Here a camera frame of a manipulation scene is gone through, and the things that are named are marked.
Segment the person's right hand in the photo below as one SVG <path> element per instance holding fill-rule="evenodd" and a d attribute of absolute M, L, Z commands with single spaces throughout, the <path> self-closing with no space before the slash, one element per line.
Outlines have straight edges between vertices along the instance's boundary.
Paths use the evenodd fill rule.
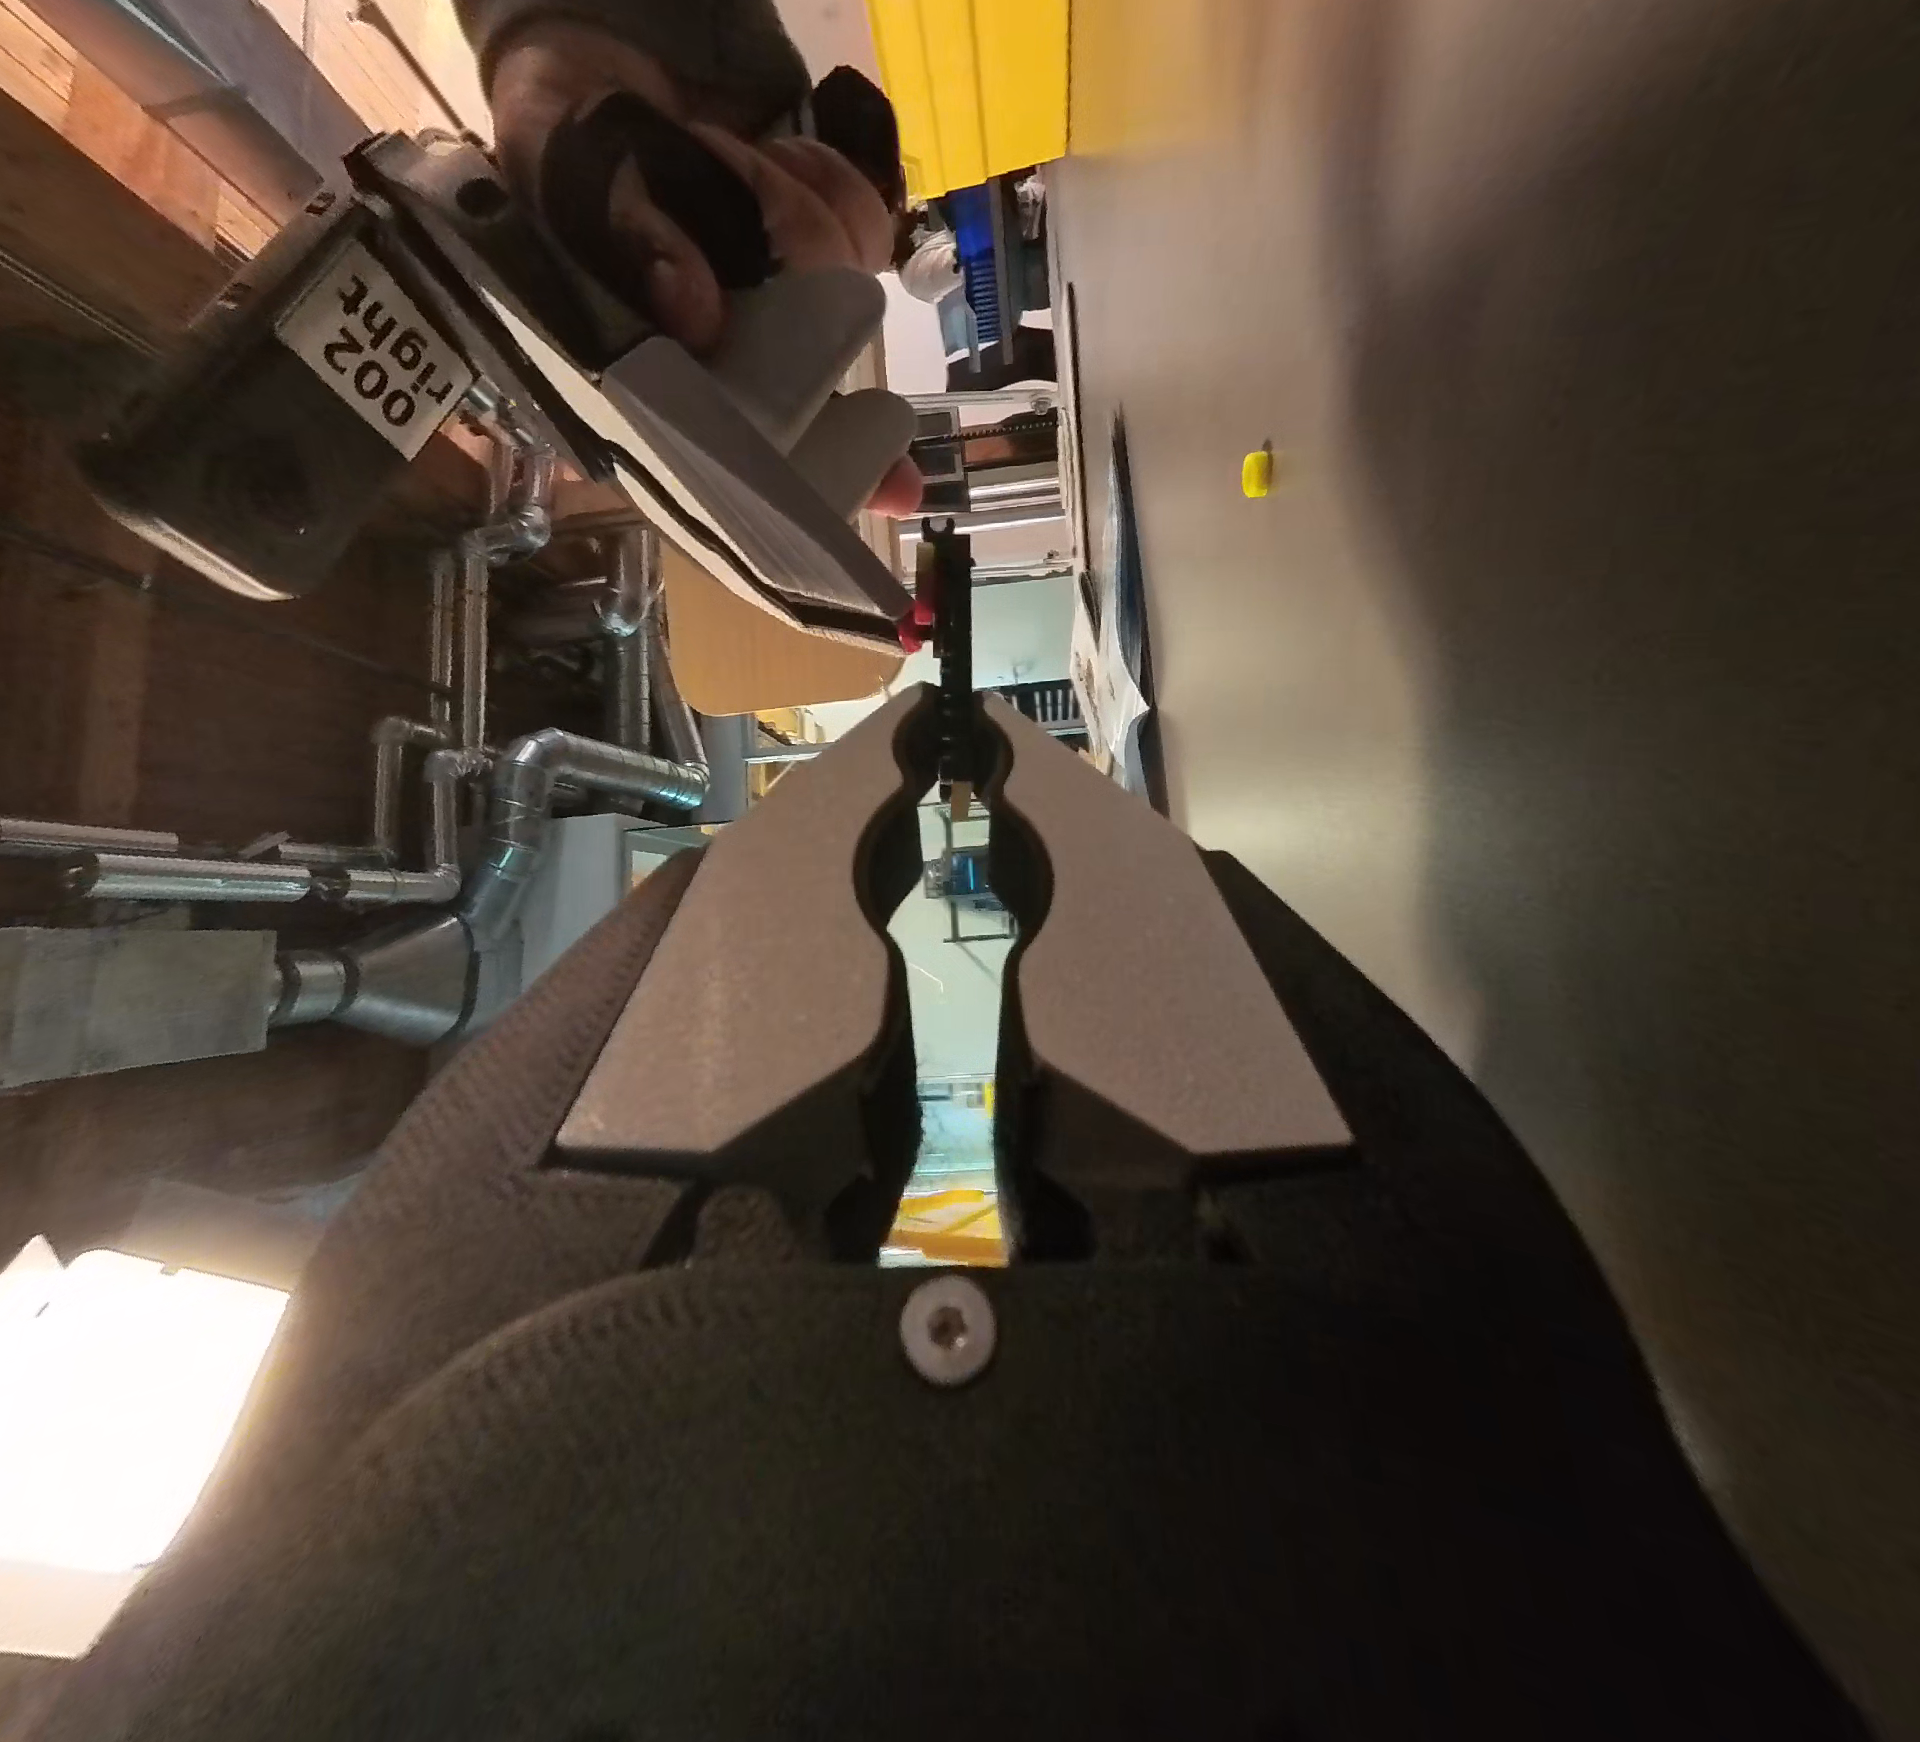
<path fill-rule="evenodd" d="M 540 196 L 554 130 L 625 91 L 739 174 L 784 268 L 888 267 L 893 214 L 860 171 L 815 138 L 752 138 L 720 100 L 686 90 L 657 57 L 609 31 L 565 20 L 532 24 L 504 46 L 487 91 L 499 161 L 532 198 Z M 665 334 L 697 355 L 727 337 L 731 301 L 722 282 L 635 169 L 620 169 L 612 181 L 603 241 Z"/>

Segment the silver ventilation duct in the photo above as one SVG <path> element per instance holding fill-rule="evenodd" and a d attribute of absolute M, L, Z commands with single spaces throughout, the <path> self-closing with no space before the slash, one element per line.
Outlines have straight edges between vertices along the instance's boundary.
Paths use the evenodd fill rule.
<path fill-rule="evenodd" d="M 465 1039 L 625 893 L 633 854 L 697 845 L 631 809 L 699 811 L 708 772 L 563 730 L 424 765 L 425 865 L 358 854 L 197 856 L 176 839 L 4 825 L 26 902 L 372 915 L 317 945 L 264 929 L 135 933 L 4 925 L 4 1091 L 208 1057 L 338 1025 L 411 1050 Z"/>

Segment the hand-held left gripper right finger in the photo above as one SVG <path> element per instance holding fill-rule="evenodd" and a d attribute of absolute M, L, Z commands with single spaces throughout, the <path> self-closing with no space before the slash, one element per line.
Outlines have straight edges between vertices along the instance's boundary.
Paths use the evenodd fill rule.
<path fill-rule="evenodd" d="M 1194 840 L 999 695 L 977 705 L 1001 977 L 1010 1242 L 1182 1242 L 1222 1185 L 1354 1132 Z"/>

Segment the light wooden table board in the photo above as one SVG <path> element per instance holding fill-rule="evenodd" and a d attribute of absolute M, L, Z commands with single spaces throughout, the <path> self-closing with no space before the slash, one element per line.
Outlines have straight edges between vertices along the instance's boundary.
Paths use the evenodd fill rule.
<path fill-rule="evenodd" d="M 660 546 L 666 657 L 683 697 L 705 716 L 876 695 L 900 669 L 898 647 L 852 645 L 773 617 Z"/>

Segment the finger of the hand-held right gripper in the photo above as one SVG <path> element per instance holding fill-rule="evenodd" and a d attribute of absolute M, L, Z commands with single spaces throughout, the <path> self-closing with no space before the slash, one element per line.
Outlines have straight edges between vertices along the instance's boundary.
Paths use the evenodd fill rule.
<path fill-rule="evenodd" d="M 620 443 L 622 427 L 599 394 L 602 375 L 657 337 L 638 340 L 602 372 L 590 375 L 504 299 L 496 296 L 491 308 L 514 339 L 514 350 L 525 357 L 545 384 L 547 399 L 554 402 L 547 419 L 563 435 L 571 454 L 578 460 L 608 461 L 614 487 L 657 529 L 620 481 L 616 466 L 625 460 Z M 756 427 L 788 450 L 828 392 L 860 388 L 850 387 L 847 379 L 860 358 L 876 349 L 882 318 L 884 299 L 880 296 L 739 296 L 718 350 L 711 357 L 685 350 L 731 388 Z M 898 623 L 792 623 L 792 628 L 893 650 Z"/>
<path fill-rule="evenodd" d="M 780 623 L 898 623 L 913 597 L 859 529 L 908 455 L 913 404 L 882 387 L 832 390 L 788 450 L 665 337 L 599 380 L 620 424 L 622 485 L 663 536 Z"/>

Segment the blue plastic rack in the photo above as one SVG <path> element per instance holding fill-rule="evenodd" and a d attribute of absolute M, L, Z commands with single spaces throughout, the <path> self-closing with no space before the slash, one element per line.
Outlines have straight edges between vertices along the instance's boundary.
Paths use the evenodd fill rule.
<path fill-rule="evenodd" d="M 1039 357 L 1042 328 L 1030 314 L 1049 308 L 1046 216 L 1022 205 L 1025 174 L 994 174 L 931 203 L 958 275 L 937 303 L 950 372 L 982 376 Z"/>

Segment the black lego plate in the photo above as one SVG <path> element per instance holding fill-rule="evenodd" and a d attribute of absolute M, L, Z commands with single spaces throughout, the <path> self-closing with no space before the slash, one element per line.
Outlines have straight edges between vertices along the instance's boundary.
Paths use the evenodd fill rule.
<path fill-rule="evenodd" d="M 973 553 L 971 542 L 950 515 L 923 519 L 921 550 L 931 548 L 940 563 L 940 602 L 932 622 L 938 663 L 938 795 L 953 815 L 967 815 L 977 759 L 973 735 Z"/>

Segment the white paper leaflet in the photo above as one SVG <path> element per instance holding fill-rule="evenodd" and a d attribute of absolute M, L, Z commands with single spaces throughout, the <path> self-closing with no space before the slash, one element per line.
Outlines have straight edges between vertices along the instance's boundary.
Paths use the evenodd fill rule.
<path fill-rule="evenodd" d="M 1150 795 L 1146 730 L 1153 700 L 1139 577 L 1111 569 L 1100 586 L 1083 580 L 1068 665 L 1093 765 L 1129 795 Z"/>

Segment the silver metal pipes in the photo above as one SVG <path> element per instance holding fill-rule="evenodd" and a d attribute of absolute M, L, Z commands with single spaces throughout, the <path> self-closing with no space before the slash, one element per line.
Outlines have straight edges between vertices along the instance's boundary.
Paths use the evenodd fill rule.
<path fill-rule="evenodd" d="M 376 828 L 369 847 L 276 845 L 268 860 L 190 853 L 176 834 L 73 823 L 4 820 L 4 865 L 35 865 L 46 896 L 105 902 L 198 902 L 231 907 L 425 908 L 453 902 L 465 888 L 460 847 L 460 788 L 485 779 L 498 787 L 540 769 L 549 787 L 653 801 L 695 811 L 708 788 L 701 763 L 672 763 L 631 746 L 568 735 L 523 738 L 509 752 L 477 743 L 487 716 L 490 566 L 483 533 L 434 556 L 430 692 L 435 719 L 391 716 L 373 730 Z M 425 751 L 425 856 L 422 869 L 394 862 L 408 746 Z"/>

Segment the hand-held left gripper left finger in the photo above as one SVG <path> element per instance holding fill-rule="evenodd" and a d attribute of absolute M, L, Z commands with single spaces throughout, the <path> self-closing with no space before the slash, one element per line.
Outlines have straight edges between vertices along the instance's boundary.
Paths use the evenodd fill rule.
<path fill-rule="evenodd" d="M 923 688 L 713 837 L 563 1117 L 568 1167 L 768 1191 L 887 1233 L 923 1138 L 893 912 L 923 872 Z"/>

